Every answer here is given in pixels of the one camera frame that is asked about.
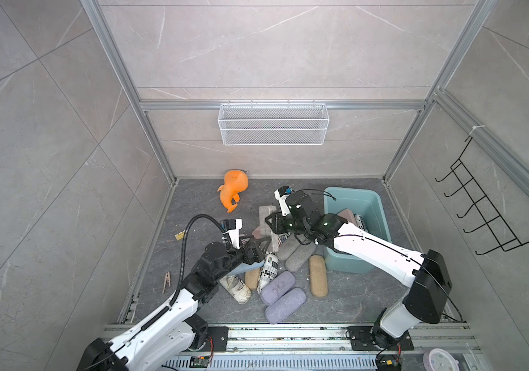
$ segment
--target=gray cushion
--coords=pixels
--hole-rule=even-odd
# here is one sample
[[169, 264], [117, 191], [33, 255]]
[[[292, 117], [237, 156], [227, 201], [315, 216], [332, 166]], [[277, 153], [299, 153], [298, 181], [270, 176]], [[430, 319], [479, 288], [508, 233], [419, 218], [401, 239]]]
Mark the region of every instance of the gray cushion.
[[292, 233], [291, 236], [279, 246], [279, 251], [277, 251], [276, 255], [281, 260], [287, 260], [297, 248], [299, 248], [299, 242], [295, 239], [295, 235]]
[[295, 277], [290, 271], [285, 271], [273, 279], [260, 291], [260, 298], [263, 303], [271, 305], [276, 302], [284, 293], [290, 291], [295, 285]]
[[273, 305], [267, 307], [264, 310], [264, 316], [267, 321], [275, 325], [283, 322], [287, 317], [291, 316], [296, 310], [304, 305], [306, 300], [304, 290], [299, 287], [295, 287], [290, 292], [283, 295]]
[[297, 272], [310, 259], [310, 256], [316, 251], [314, 242], [309, 245], [301, 245], [293, 254], [285, 261], [285, 268], [291, 272]]

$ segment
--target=red wire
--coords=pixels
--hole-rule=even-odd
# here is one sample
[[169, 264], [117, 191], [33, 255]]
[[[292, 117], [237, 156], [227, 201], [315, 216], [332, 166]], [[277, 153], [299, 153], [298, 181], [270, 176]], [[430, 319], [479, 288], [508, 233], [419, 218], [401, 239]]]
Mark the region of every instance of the red wire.
[[213, 338], [209, 337], [209, 342], [211, 343], [211, 355], [209, 357], [209, 363], [207, 363], [207, 367], [211, 364], [211, 361], [213, 360]]

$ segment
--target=black mounting plate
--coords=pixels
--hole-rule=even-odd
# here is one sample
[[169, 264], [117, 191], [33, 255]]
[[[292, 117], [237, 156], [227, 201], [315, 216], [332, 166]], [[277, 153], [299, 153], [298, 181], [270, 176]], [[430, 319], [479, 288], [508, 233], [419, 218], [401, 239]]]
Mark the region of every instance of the black mounting plate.
[[[372, 338], [372, 326], [349, 326], [347, 328], [347, 335], [349, 336], [353, 350], [378, 350]], [[414, 349], [409, 331], [403, 334], [399, 344], [401, 345], [401, 350]]]
[[213, 339], [213, 352], [225, 352], [227, 349], [229, 327], [209, 326], [207, 336]]

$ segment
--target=orange stuffed fish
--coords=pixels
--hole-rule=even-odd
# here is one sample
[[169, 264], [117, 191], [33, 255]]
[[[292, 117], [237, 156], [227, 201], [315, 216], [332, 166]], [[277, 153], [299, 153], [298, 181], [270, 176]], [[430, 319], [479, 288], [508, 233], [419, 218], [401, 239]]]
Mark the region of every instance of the orange stuffed fish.
[[228, 212], [232, 212], [238, 207], [239, 195], [238, 193], [248, 188], [248, 176], [240, 170], [230, 170], [225, 173], [224, 183], [217, 191], [221, 191], [219, 199]]

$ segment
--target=wooden clothespin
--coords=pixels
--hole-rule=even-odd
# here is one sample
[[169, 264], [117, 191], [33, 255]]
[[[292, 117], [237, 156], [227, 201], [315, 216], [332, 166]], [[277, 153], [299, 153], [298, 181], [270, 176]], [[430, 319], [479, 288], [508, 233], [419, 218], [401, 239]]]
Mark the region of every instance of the wooden clothespin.
[[164, 278], [164, 289], [161, 291], [162, 294], [165, 293], [165, 284], [168, 284], [168, 287], [172, 286], [172, 277], [170, 275], [170, 272], [167, 272], [165, 274], [165, 278]]

